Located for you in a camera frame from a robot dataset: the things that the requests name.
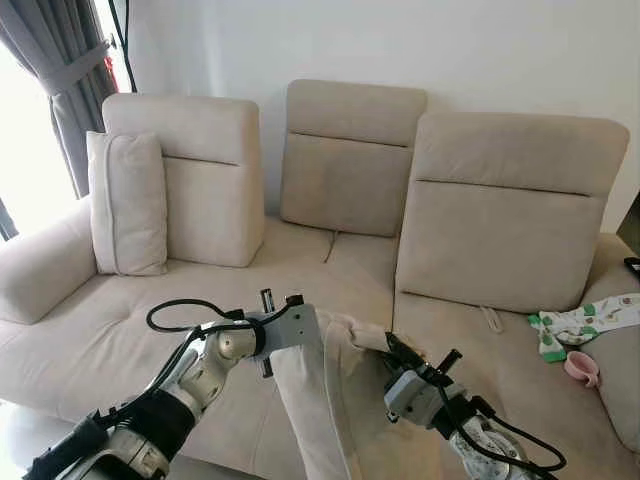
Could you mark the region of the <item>bright window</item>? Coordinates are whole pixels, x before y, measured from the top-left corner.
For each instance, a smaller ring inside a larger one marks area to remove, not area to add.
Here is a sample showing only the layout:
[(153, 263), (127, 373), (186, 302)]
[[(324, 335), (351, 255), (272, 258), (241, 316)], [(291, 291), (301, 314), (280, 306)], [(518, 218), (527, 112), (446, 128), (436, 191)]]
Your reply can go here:
[(0, 202), (24, 234), (54, 223), (76, 201), (49, 97), (0, 44)]

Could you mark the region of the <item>narrow beige sofa back cushion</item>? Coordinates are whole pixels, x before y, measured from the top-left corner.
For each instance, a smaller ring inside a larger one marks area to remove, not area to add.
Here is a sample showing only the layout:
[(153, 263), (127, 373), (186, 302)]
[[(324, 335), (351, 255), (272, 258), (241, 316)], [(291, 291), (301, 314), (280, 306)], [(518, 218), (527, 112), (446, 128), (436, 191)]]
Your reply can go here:
[(246, 268), (265, 232), (260, 110), (224, 97), (114, 93), (110, 134), (154, 133), (163, 156), (170, 259)]

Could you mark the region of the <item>beige sofa pull tab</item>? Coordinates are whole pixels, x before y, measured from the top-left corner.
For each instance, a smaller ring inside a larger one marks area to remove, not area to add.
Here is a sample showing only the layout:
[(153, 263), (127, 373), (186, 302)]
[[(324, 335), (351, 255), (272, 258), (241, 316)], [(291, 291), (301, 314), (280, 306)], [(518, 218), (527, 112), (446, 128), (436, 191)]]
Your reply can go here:
[(494, 310), (494, 308), (480, 306), (479, 310), (484, 316), (486, 325), (489, 326), (489, 329), (492, 330), (492, 332), (497, 334), (502, 334), (504, 332), (503, 321), (500, 320), (500, 315)]

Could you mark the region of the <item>tall beige sofa back cushion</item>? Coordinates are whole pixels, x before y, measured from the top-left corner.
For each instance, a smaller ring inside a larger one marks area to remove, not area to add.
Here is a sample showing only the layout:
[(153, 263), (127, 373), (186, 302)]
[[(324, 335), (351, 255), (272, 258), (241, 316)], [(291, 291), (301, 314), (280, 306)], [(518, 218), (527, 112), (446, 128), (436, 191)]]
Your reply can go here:
[(361, 236), (401, 230), (420, 88), (294, 79), (285, 90), (279, 215)]

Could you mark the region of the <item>pink cup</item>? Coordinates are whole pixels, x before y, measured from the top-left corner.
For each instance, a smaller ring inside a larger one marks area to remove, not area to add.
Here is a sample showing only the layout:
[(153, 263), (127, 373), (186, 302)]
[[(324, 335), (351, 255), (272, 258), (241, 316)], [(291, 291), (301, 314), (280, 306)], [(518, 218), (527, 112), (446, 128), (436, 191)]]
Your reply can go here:
[(580, 351), (570, 351), (564, 358), (564, 371), (586, 388), (598, 388), (600, 369), (593, 357)]

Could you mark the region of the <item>beige piped throw pillow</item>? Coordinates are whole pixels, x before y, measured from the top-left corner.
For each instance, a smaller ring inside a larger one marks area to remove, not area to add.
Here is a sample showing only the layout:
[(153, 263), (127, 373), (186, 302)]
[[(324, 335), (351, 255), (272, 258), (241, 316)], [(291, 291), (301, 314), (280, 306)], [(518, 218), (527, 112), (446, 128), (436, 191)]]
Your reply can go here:
[(84, 134), (93, 256), (101, 274), (166, 273), (168, 209), (155, 133)]

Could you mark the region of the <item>grey curtain tieback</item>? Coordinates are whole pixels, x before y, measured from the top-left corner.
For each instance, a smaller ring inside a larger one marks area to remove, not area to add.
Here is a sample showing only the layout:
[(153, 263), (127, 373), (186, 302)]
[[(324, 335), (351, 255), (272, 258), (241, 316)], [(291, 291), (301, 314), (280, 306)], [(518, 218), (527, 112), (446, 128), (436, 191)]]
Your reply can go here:
[(110, 44), (100, 44), (95, 49), (87, 51), (79, 56), (73, 63), (64, 65), (56, 69), (51, 69), (49, 73), (41, 74), (38, 77), (42, 88), (47, 95), (54, 96), (76, 86), (93, 68), (99, 67), (108, 60)]

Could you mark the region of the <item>beige fabric sofa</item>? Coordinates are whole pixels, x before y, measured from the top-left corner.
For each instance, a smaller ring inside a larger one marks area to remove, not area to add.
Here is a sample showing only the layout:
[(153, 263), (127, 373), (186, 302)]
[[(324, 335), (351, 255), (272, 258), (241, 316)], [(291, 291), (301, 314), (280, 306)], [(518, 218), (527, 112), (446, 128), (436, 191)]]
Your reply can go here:
[(40, 232), (0, 244), (0, 401), (63, 421), (82, 420), (147, 387), (183, 342), (184, 325), (219, 310), (260, 308), (261, 289), (302, 294), (317, 311), (356, 317), (438, 361), (457, 349), (451, 376), (500, 419), (567, 458), (557, 480), (637, 480), (639, 332), (627, 326), (589, 344), (602, 387), (581, 387), (538, 353), (526, 317), (575, 310), (637, 291), (617, 236), (596, 234), (584, 292), (561, 310), (494, 308), (497, 334), (479, 305), (397, 291), (398, 236), (361, 236), (289, 223), (265, 209), (259, 251), (246, 268), (170, 259), (156, 276), (101, 274), (86, 205)]

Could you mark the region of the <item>grey curtain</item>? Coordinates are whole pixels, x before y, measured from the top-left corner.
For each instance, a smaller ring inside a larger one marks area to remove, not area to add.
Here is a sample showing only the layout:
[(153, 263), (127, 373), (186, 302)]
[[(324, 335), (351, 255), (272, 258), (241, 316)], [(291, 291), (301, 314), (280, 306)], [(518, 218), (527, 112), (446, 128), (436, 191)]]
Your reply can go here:
[[(113, 45), (102, 33), (93, 0), (0, 0), (0, 44), (37, 81), (100, 44)], [(46, 93), (55, 136), (79, 198), (90, 192), (84, 134), (105, 131), (102, 104), (118, 92), (109, 50), (108, 60), (76, 86), (54, 96)]]

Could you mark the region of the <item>wide beige sofa back cushion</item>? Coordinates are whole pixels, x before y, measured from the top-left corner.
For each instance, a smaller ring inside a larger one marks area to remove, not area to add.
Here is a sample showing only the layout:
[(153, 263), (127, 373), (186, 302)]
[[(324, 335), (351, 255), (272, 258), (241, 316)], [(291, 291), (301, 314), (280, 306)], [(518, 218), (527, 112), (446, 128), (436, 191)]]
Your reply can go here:
[(397, 291), (516, 312), (571, 306), (628, 141), (622, 124), (590, 116), (425, 114)]

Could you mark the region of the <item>green white patterned cloth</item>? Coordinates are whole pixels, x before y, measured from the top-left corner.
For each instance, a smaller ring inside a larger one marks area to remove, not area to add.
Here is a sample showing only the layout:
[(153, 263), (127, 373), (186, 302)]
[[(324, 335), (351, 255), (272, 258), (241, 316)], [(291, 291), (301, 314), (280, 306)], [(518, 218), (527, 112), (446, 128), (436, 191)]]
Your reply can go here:
[(567, 312), (539, 312), (526, 317), (538, 334), (541, 360), (567, 360), (567, 347), (582, 346), (605, 332), (640, 324), (640, 294), (616, 294)]

